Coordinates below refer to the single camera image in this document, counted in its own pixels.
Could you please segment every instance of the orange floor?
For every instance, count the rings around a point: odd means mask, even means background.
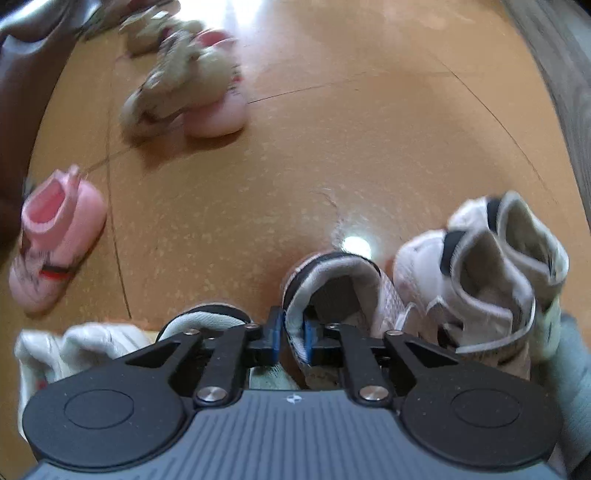
[[[112,216],[67,294],[27,319],[0,272],[0,473],[34,463],[15,412],[24,328],[95,319],[158,328],[229,300],[256,320],[286,270],[347,237],[385,265],[468,197],[515,189],[571,258],[563,305],[591,340],[591,238],[550,98],[499,0],[184,0],[180,15],[240,39],[251,121],[237,136],[181,131],[131,148],[118,111],[155,56],[116,32],[76,46],[31,160],[41,181],[78,163]]]

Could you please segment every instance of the wooden floor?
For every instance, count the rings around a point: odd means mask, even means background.
[[[554,102],[591,228],[591,17],[572,0],[504,0]]]

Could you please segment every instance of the ribbed gray surface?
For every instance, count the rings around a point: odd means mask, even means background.
[[[545,465],[510,473],[458,469],[410,442],[386,410],[363,408],[343,391],[245,391],[228,408],[201,412],[170,450],[111,473],[41,465],[31,480],[463,480],[558,477]]]

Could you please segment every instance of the floor seam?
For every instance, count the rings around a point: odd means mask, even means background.
[[[468,90],[468,92],[470,92],[470,94],[476,99],[478,100],[478,102],[484,107],[486,108],[486,111],[488,111],[492,117],[496,120],[496,122],[501,126],[501,128],[507,133],[507,135],[509,135],[510,139],[512,140],[512,142],[515,144],[515,146],[519,149],[519,151],[521,152],[521,154],[523,155],[523,157],[525,158],[526,162],[529,164],[529,166],[532,168],[532,170],[534,170],[535,175],[538,177],[539,181],[541,182],[541,184],[544,186],[544,189],[548,192],[548,194],[550,195],[550,197],[552,198],[552,200],[554,201],[555,204],[558,204],[558,201],[556,201],[556,199],[554,198],[554,195],[552,194],[552,190],[550,189],[550,187],[548,187],[548,184],[544,181],[544,179],[542,178],[542,176],[540,175],[540,172],[538,172],[537,168],[535,167],[535,165],[533,164],[533,162],[530,160],[530,158],[527,156],[527,154],[524,152],[523,148],[521,148],[521,146],[519,145],[519,143],[517,142],[517,140],[515,139],[515,137],[513,135],[511,135],[511,132],[509,132],[509,130],[507,130],[507,127],[505,125],[503,125],[503,122],[501,122],[501,120],[493,113],[493,111],[488,108],[488,106],[480,99],[480,97],[475,94],[472,89],[450,68],[448,67],[443,61],[441,61],[438,57],[434,56],[433,54],[431,54],[439,63],[441,63],[441,65],[443,65],[447,70],[449,70],[449,72],[466,88],[466,90]]]
[[[115,232],[115,217],[113,215],[113,195],[111,189],[111,113],[113,111],[113,78],[115,77],[115,66],[116,59],[113,62],[111,70],[111,81],[109,85],[109,105],[107,107],[107,132],[105,139],[105,159],[102,164],[106,165],[107,175],[107,193],[109,196],[109,216],[111,217],[111,232],[113,235],[113,248],[115,250],[115,262],[117,263],[117,273],[119,275],[119,282],[121,283],[121,291],[123,293],[123,301],[125,302],[125,309],[127,310],[127,316],[131,320],[131,309],[129,308],[129,300],[127,298],[127,292],[125,291],[125,282],[123,281],[123,273],[121,271],[121,261],[119,259],[119,248],[117,247],[117,233]]]
[[[104,165],[106,165],[106,163],[109,161],[109,159],[107,157],[103,158],[102,160],[99,160],[96,163],[93,163],[91,166],[86,167],[83,171],[82,174],[83,175],[88,175],[89,173],[94,172],[95,170],[98,170],[99,168],[103,167]]]
[[[360,72],[360,73],[357,73],[357,74],[353,75],[352,77],[347,78],[345,80],[337,80],[335,82],[326,82],[326,83],[321,83],[319,85],[312,85],[310,87],[304,87],[304,88],[299,88],[296,90],[290,90],[289,92],[278,93],[276,95],[269,95],[267,97],[258,98],[257,100],[251,100],[248,103],[251,105],[253,103],[262,102],[263,100],[268,100],[270,98],[280,97],[280,96],[284,96],[284,95],[290,95],[292,93],[305,92],[307,90],[315,90],[315,89],[322,88],[322,87],[344,85],[346,83],[355,82],[355,81],[359,80],[360,77],[367,77],[368,74],[370,74],[370,72]],[[385,70],[383,72],[376,73],[372,77],[377,78],[377,77],[380,77],[383,75],[389,75],[389,74],[392,74],[392,72]],[[425,72],[424,73],[424,75],[428,75],[428,76],[440,76],[441,74],[448,74],[448,72],[441,72],[441,73],[440,72]]]

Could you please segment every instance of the logo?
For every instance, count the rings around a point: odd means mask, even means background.
[[[295,405],[296,403],[301,402],[303,398],[295,393],[292,393],[289,397],[286,398],[286,400],[292,405]]]

